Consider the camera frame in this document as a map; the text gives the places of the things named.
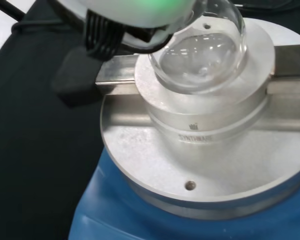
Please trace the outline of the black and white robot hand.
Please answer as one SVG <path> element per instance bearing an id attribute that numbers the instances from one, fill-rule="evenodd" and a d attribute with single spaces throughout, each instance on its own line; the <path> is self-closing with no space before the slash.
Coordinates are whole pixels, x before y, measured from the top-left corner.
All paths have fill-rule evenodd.
<path id="1" fill-rule="evenodd" d="M 86 54 L 109 61 L 119 50 L 152 54 L 202 15 L 197 0 L 51 0 L 60 18 L 82 34 Z"/>

